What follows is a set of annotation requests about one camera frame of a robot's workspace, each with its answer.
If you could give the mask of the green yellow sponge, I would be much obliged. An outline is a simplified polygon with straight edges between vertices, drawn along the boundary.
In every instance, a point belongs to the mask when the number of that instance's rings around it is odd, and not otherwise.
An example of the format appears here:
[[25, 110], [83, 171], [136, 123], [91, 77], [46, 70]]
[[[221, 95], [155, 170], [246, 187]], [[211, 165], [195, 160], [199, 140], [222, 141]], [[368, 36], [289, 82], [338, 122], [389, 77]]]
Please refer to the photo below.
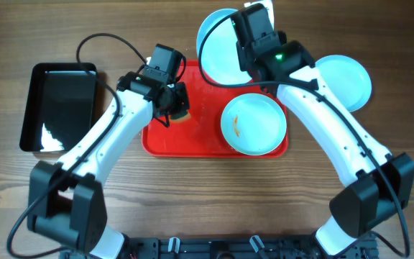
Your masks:
[[170, 121], [173, 123], [181, 123], [188, 119], [190, 119], [190, 113], [188, 110], [181, 111], [170, 116]]

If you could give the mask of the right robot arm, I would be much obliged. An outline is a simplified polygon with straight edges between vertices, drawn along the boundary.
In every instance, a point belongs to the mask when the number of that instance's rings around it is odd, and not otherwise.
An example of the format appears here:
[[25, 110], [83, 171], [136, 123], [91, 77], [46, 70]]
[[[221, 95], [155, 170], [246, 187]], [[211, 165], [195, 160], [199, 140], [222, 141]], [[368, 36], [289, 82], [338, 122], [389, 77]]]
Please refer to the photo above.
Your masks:
[[332, 93], [309, 52], [273, 30], [236, 32], [239, 66], [255, 85], [272, 94], [306, 126], [327, 154], [344, 190], [329, 203], [331, 217], [315, 233], [319, 250], [337, 258], [380, 223], [397, 215], [404, 251], [410, 238], [403, 214], [414, 181], [414, 162], [393, 156]]

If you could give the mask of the light blue plate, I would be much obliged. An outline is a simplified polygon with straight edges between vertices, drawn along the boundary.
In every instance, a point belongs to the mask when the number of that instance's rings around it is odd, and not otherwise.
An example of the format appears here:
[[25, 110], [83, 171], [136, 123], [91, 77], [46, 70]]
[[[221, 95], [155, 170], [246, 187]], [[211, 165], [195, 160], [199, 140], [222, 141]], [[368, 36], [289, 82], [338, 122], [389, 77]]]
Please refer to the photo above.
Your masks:
[[236, 34], [230, 19], [222, 22], [208, 37], [202, 52], [202, 66], [213, 81], [231, 85], [249, 83], [251, 77], [239, 68]]
[[235, 151], [245, 155], [266, 155], [285, 139], [287, 120], [282, 107], [263, 94], [242, 94], [224, 108], [221, 133]]
[[345, 55], [328, 55], [316, 67], [335, 97], [349, 112], [361, 109], [372, 95], [372, 80], [364, 66]]

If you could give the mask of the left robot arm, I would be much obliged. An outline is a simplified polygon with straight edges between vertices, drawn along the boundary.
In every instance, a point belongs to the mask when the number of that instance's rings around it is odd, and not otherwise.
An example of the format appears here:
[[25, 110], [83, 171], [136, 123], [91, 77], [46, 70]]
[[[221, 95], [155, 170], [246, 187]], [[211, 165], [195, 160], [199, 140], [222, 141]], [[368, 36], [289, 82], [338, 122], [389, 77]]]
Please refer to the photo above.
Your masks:
[[132, 139], [153, 119], [170, 125], [189, 101], [182, 82], [129, 72], [108, 109], [86, 136], [56, 163], [40, 161], [30, 173], [29, 231], [95, 258], [130, 255], [129, 238], [107, 225], [104, 184]]

